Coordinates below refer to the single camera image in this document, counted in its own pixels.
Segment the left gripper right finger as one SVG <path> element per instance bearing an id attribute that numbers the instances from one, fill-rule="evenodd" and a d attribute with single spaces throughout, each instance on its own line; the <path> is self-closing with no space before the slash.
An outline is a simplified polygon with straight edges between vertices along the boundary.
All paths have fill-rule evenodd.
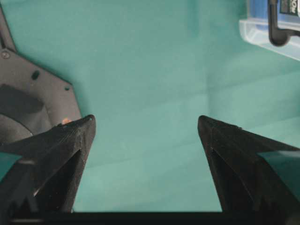
<path id="1" fill-rule="evenodd" d="M 223 212 L 299 219 L 299 148 L 205 115 L 197 128 Z"/>

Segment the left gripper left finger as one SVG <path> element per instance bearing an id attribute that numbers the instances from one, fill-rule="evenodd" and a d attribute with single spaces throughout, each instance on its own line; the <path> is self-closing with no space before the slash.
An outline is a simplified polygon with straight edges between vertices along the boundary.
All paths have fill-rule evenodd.
<path id="1" fill-rule="evenodd" d="M 0 180 L 0 218 L 18 212 L 70 213 L 96 135 L 88 115 L 0 147 L 19 156 Z"/>

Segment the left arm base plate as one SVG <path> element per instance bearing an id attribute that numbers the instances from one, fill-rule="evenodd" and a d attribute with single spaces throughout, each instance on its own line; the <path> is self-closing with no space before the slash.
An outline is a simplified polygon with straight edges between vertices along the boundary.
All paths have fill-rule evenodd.
<path id="1" fill-rule="evenodd" d="M 0 13 L 0 143 L 12 143 L 81 118 L 70 83 L 19 54 Z"/>

